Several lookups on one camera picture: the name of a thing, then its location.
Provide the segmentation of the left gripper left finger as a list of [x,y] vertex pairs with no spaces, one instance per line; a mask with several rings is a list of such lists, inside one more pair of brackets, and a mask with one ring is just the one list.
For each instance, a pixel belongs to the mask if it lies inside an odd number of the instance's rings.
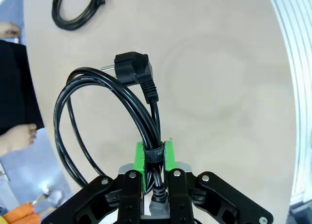
[[141,224],[144,166],[143,145],[137,143],[131,170],[115,179],[96,177],[41,224],[99,224],[114,211],[118,211],[117,224]]

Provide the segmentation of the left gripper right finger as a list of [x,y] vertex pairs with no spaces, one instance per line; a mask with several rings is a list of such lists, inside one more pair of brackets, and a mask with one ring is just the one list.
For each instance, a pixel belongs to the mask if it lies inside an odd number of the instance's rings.
[[205,171],[195,176],[178,167],[172,141],[164,143],[164,175],[172,224],[191,224],[195,219],[193,206],[219,224],[273,224],[269,211],[216,174]]

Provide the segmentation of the person's right hand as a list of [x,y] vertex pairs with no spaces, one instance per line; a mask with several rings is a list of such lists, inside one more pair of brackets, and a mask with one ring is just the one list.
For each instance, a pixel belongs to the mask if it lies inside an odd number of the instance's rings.
[[21,124],[14,126],[0,135],[0,157],[10,151],[24,149],[36,139],[37,126],[35,124]]

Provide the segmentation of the person's left hand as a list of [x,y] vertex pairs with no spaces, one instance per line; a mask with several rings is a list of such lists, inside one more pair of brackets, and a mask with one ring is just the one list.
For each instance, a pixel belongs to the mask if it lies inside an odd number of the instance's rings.
[[9,21],[0,21],[0,41],[12,39],[14,43],[20,43],[21,29]]

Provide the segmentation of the mannequin yellow hoodie orange pants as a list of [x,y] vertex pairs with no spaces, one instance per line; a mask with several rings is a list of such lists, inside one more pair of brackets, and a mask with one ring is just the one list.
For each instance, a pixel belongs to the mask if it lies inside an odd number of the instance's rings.
[[[35,206],[43,201],[47,201],[49,206],[40,212],[35,212]],[[65,196],[61,190],[47,190],[34,201],[25,202],[3,216],[0,215],[0,224],[40,224],[41,218],[51,214],[64,201]]]

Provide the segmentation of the person torso black t-shirt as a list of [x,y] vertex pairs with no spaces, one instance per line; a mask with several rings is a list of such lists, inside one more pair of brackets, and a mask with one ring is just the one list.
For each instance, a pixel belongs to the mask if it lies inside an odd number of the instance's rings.
[[44,128],[26,46],[0,40],[0,135],[32,123],[37,129]]

